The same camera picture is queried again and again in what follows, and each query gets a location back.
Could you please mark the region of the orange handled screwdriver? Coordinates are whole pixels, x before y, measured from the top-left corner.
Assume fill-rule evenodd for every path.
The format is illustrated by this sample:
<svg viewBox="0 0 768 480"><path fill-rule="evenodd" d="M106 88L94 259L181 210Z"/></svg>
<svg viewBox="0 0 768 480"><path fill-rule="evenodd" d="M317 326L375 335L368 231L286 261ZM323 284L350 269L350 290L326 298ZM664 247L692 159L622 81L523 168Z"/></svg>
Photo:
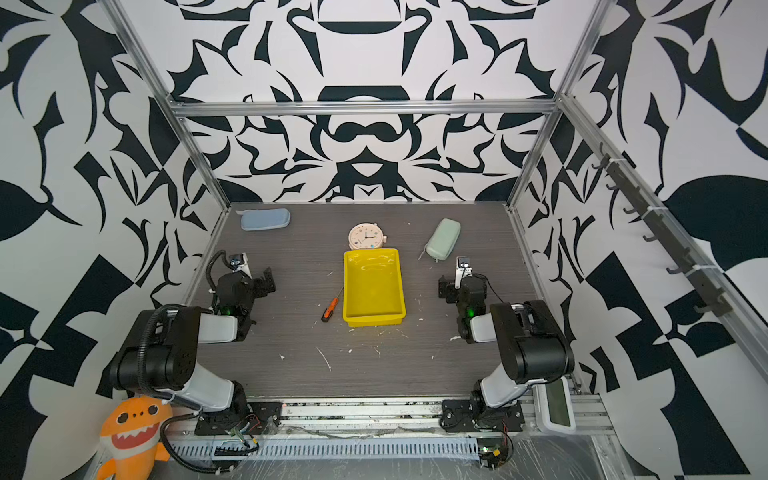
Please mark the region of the orange handled screwdriver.
<svg viewBox="0 0 768 480"><path fill-rule="evenodd" d="M330 321L330 319L333 317L334 312L336 311L336 308L337 308L341 298L343 297L343 290L344 290L344 288L341 288L339 290L339 292L334 296L334 298L328 304L327 308L324 310L324 312L323 312L323 314L321 316L321 321L323 323L328 323Z"/></svg>

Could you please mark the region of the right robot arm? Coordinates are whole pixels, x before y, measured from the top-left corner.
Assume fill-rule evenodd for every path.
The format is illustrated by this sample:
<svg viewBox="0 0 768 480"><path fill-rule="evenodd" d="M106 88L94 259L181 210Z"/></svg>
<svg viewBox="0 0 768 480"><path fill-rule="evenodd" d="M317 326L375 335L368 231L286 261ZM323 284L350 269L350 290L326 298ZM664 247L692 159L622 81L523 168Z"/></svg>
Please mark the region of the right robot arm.
<svg viewBox="0 0 768 480"><path fill-rule="evenodd" d="M494 343L500 364L473 396L485 408L511 405L531 387L553 383L575 368L566 337L543 300L487 305L490 284L481 274L459 281L442 276L438 297L457 307L459 336L469 344Z"/></svg>

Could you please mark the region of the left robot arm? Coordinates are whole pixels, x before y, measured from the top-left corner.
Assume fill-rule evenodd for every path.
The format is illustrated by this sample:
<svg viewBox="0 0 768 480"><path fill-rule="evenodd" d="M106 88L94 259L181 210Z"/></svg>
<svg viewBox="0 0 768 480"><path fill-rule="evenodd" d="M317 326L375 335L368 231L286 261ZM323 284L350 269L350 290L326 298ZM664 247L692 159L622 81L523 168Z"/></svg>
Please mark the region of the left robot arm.
<svg viewBox="0 0 768 480"><path fill-rule="evenodd" d="M249 413L243 386L224 379L198 361L201 345L246 339L254 303L276 291L271 268L254 276L245 253L217 251L205 266L212 295L208 307L166 304L140 312L113 357L113 388L175 403L203 414L220 430Z"/></svg>

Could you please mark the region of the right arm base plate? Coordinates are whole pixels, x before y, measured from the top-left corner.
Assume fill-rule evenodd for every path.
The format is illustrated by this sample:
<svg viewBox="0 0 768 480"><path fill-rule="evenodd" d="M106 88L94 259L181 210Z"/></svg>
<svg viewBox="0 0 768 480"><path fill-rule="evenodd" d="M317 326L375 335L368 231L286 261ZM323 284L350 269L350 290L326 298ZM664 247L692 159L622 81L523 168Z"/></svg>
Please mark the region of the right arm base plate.
<svg viewBox="0 0 768 480"><path fill-rule="evenodd" d="M481 401L447 399L441 404L439 426L449 433L522 432L525 418L521 405L514 403L501 408L489 408Z"/></svg>

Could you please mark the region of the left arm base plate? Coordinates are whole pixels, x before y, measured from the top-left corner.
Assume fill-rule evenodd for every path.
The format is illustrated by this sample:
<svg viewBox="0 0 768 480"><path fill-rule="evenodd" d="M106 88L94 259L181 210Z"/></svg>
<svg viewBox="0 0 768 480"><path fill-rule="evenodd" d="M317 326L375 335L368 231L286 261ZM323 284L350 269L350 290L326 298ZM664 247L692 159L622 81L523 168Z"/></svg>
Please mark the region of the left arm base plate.
<svg viewBox="0 0 768 480"><path fill-rule="evenodd" d="M198 418L197 436L226 435L237 429L243 435L261 435L281 423L283 403L279 401L249 402L219 412L204 412Z"/></svg>

